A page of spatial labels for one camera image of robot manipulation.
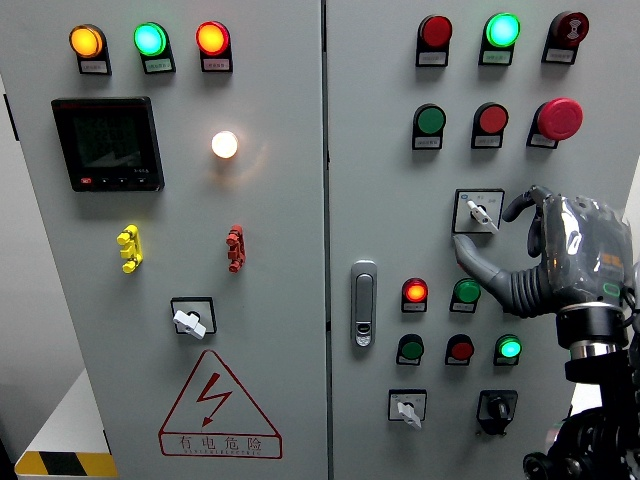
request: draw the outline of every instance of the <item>robotic hand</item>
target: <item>robotic hand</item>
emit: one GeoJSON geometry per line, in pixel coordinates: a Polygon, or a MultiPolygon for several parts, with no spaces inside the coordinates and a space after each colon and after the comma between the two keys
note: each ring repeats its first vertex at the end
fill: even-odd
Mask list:
{"type": "Polygon", "coordinates": [[[599,384],[603,406],[566,419],[547,454],[525,457],[525,474],[530,480],[637,478],[630,467],[640,458],[640,337],[630,354],[623,350],[630,321],[622,310],[624,300],[635,307],[632,287],[640,282],[632,267],[631,230],[605,204],[535,185],[502,218],[512,222],[530,206],[535,214],[527,247],[531,257],[541,256],[538,266],[519,272],[498,268],[463,235],[453,237],[456,258],[505,312],[522,318],[556,314],[558,343],[571,352],[567,379],[599,384]],[[627,462],[629,452],[633,461],[627,462]]]}
{"type": "Polygon", "coordinates": [[[505,210],[514,221],[535,206],[527,249],[541,255],[535,268],[502,270],[478,254],[469,237],[455,235],[456,258],[502,304],[522,318],[558,313],[574,305],[598,302],[614,309],[631,287],[631,230],[607,205],[589,198],[569,199],[533,186],[505,210]]]}

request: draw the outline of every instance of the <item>white wall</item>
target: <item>white wall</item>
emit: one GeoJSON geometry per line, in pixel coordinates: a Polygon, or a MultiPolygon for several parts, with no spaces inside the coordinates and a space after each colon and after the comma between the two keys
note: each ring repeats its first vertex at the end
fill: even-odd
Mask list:
{"type": "Polygon", "coordinates": [[[15,462],[84,365],[4,100],[0,178],[0,438],[15,462]]]}

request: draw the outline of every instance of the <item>electrical danger warning sign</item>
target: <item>electrical danger warning sign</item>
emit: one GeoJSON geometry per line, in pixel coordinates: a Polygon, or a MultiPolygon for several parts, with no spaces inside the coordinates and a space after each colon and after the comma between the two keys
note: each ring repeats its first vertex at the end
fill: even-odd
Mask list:
{"type": "Polygon", "coordinates": [[[200,355],[158,437],[166,456],[282,458],[282,437],[213,350],[200,355]]]}

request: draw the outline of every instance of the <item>red push button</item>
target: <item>red push button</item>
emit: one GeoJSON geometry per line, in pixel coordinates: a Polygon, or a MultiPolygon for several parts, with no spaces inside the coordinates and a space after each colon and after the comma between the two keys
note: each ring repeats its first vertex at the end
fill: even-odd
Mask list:
{"type": "Polygon", "coordinates": [[[589,33],[589,19],[582,12],[563,12],[553,19],[551,34],[564,48],[577,47],[589,33]]]}
{"type": "Polygon", "coordinates": [[[566,140],[580,129],[582,107],[571,98],[556,98],[546,103],[538,114],[538,129],[550,140],[566,140]]]}
{"type": "Polygon", "coordinates": [[[449,43],[453,26],[447,17],[434,15],[424,20],[420,34],[427,45],[438,48],[449,43]]]}
{"type": "Polygon", "coordinates": [[[458,361],[469,360],[473,356],[473,345],[470,343],[458,343],[451,349],[451,356],[458,361]]]}
{"type": "Polygon", "coordinates": [[[509,116],[504,107],[492,105],[480,114],[480,128],[490,134],[498,133],[507,126],[508,119],[509,116]]]}

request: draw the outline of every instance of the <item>yellow terminal connector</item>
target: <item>yellow terminal connector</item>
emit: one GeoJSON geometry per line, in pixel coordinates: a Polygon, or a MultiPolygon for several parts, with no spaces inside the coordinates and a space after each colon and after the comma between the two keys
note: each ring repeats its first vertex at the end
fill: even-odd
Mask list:
{"type": "Polygon", "coordinates": [[[126,263],[122,266],[124,273],[133,273],[142,263],[142,244],[140,243],[140,232],[135,225],[128,225],[118,238],[118,245],[122,247],[120,257],[124,258],[126,263]]]}

